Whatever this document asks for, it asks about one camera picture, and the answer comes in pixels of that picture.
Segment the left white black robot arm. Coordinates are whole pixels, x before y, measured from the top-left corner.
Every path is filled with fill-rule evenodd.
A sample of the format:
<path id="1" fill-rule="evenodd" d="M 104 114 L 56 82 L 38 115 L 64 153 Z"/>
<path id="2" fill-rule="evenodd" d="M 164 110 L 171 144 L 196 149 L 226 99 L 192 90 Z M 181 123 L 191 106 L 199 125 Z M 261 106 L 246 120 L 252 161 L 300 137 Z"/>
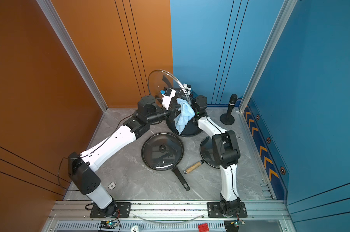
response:
<path id="1" fill-rule="evenodd" d="M 172 103 L 168 107 L 158 106 L 155 97 L 144 96 L 137 110 L 121 120 L 115 131 L 94 147 L 78 154 L 71 153 L 68 175 L 78 191 L 87 196 L 106 218 L 116 215 L 116 202 L 101 183 L 96 171 L 115 153 L 134 142 L 154 123 L 166 120 L 181 110 L 181 105 Z"/>

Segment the glass lid of pan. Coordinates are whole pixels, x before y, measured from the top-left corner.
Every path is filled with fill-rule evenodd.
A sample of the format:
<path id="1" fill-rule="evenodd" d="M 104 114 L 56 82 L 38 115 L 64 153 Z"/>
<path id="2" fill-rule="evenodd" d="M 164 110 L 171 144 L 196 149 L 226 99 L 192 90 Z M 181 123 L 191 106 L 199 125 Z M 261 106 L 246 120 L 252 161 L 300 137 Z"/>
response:
<path id="1" fill-rule="evenodd" d="M 216 163 L 213 156 L 213 144 L 210 137 L 206 137 L 202 140 L 200 145 L 200 155 L 202 159 L 211 167 L 219 169 L 219 165 Z"/>

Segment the light blue microfibre cloth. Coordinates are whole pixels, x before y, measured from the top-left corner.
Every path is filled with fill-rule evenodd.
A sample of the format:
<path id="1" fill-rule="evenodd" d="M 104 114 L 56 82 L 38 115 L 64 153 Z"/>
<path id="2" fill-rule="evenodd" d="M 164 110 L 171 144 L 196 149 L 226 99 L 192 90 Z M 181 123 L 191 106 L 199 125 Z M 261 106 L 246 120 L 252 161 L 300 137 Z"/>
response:
<path id="1" fill-rule="evenodd" d="M 180 114 L 175 118 L 175 128 L 181 134 L 188 122 L 195 116 L 195 112 L 187 100 L 177 98 L 176 101 L 181 107 L 178 110 Z"/>

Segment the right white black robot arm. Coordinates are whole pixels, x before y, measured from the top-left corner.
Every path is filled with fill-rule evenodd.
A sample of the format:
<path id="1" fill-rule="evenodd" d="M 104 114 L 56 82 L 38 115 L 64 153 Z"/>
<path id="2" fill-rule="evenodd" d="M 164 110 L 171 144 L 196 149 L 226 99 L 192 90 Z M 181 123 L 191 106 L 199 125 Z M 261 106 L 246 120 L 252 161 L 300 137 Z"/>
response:
<path id="1" fill-rule="evenodd" d="M 236 185 L 236 169 L 241 156 L 234 131 L 225 130 L 217 125 L 207 114 L 207 98 L 203 95 L 191 98 L 198 128 L 204 131 L 212 141 L 212 155 L 221 173 L 221 194 L 219 207 L 221 212 L 231 217 L 242 206 Z"/>

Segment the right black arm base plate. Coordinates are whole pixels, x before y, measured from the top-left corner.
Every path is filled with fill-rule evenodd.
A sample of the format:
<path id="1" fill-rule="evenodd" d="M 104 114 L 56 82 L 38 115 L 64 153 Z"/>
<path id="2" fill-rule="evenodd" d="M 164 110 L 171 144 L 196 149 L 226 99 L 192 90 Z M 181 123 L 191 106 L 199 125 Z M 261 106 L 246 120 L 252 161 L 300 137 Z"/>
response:
<path id="1" fill-rule="evenodd" d="M 233 218 L 233 217 L 238 217 L 238 218 L 247 218 L 247 210 L 245 204 L 242 202 L 242 206 L 238 209 L 236 209 L 232 215 L 225 215 L 222 213 L 221 207 L 220 207 L 220 202 L 207 202 L 207 212 L 208 212 L 208 217 L 209 218 Z"/>

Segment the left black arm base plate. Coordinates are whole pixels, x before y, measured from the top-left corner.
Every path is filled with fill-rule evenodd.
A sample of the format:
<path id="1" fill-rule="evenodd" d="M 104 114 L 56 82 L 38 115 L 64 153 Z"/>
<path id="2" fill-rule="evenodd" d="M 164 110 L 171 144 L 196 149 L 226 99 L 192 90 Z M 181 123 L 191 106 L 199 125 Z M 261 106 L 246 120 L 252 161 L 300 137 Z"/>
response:
<path id="1" fill-rule="evenodd" d="M 128 218 L 131 210 L 131 203 L 111 202 L 105 209 L 100 209 L 93 203 L 90 210 L 90 218 Z"/>

